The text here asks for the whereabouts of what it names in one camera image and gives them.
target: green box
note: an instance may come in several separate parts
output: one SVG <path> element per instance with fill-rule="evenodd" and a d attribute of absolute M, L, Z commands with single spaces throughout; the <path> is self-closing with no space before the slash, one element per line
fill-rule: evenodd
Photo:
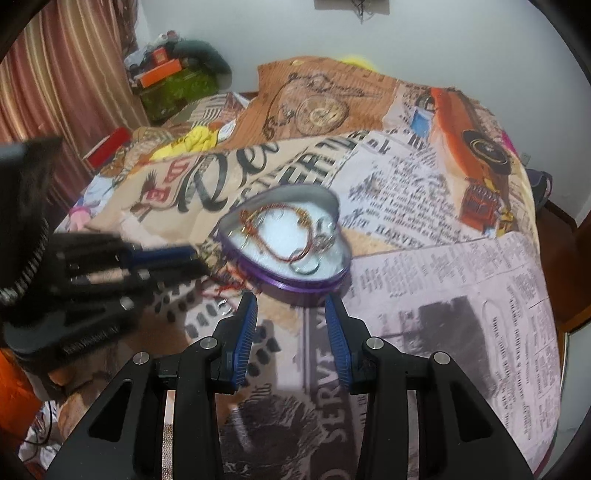
<path fill-rule="evenodd" d="M 139 93 L 146 114 L 154 124 L 162 124 L 189 102 L 217 93 L 217 80 L 205 70 L 183 69 Z"/>

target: yellow cloth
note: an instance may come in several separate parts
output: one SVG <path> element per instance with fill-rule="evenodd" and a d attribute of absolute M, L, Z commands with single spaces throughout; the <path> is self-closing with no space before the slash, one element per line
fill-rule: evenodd
<path fill-rule="evenodd" d="M 166 157 L 174 157 L 186 152 L 204 152 L 217 145 L 217 133 L 207 127 L 195 127 L 184 137 L 176 139 L 165 147 L 154 152 L 150 161 L 159 161 Z"/>
<path fill-rule="evenodd" d="M 371 70 L 372 72 L 377 72 L 376 67 L 369 60 L 365 60 L 363 57 L 358 57 L 356 55 L 349 55 L 347 57 L 343 57 L 339 61 L 343 63 L 348 63 L 349 65 L 354 65 L 356 67 L 361 67 L 365 70 Z"/>

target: curtain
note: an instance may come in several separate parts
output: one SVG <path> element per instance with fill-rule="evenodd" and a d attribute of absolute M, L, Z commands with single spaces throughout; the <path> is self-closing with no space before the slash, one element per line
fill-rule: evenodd
<path fill-rule="evenodd" d="M 63 137 L 49 192 L 63 213 L 92 176 L 82 157 L 117 127 L 149 125 L 127 81 L 115 3 L 134 1 L 50 2 L 0 64 L 0 142 Z"/>
<path fill-rule="evenodd" d="M 119 27 L 119 38 L 121 39 L 121 50 L 125 58 L 138 49 L 138 41 L 135 38 L 135 22 L 138 19 L 137 0 L 113 0 L 117 26 Z"/>

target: metal screw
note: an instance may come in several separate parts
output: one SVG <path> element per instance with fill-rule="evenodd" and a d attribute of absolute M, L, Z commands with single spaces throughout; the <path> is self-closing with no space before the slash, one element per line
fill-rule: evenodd
<path fill-rule="evenodd" d="M 217 345 L 217 340 L 214 337 L 205 337 L 199 342 L 199 345 L 205 350 L 209 350 Z"/>
<path fill-rule="evenodd" d="M 138 352 L 134 355 L 134 363 L 136 365 L 143 365 L 150 360 L 150 354 L 148 352 Z"/>
<path fill-rule="evenodd" d="M 130 299 L 129 297 L 121 297 L 121 299 L 119 300 L 119 303 L 121 304 L 121 306 L 124 308 L 124 310 L 131 310 L 134 307 L 134 301 L 132 299 Z"/>
<path fill-rule="evenodd" d="M 150 272 L 145 268 L 138 270 L 138 277 L 142 280 L 148 280 L 150 278 Z"/>
<path fill-rule="evenodd" d="M 365 344 L 372 350 L 379 350 L 384 346 L 384 341 L 379 337 L 370 337 L 366 340 Z"/>
<path fill-rule="evenodd" d="M 449 355 L 445 352 L 437 352 L 435 355 L 433 355 L 433 359 L 439 364 L 439 365 L 447 365 L 450 362 L 450 358 Z"/>

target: orange car print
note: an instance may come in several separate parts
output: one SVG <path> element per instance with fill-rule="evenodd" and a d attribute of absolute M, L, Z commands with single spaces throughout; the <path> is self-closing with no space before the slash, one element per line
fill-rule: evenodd
<path fill-rule="evenodd" d="M 434 112 L 434 131 L 455 166 L 468 182 L 460 207 L 460 221 L 481 232 L 514 229 L 509 203 L 511 160 L 505 150 L 484 132 L 470 100 L 458 90 L 431 88 L 417 107 Z"/>

